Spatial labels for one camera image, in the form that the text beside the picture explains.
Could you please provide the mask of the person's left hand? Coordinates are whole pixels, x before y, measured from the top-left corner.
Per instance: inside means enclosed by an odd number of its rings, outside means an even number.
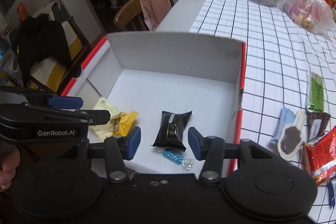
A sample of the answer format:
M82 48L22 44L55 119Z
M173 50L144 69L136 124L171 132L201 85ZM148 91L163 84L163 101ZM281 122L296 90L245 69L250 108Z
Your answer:
M3 190L11 186L12 179L16 174L16 168L20 163L20 152L16 148L12 153L8 154L1 164L0 185Z

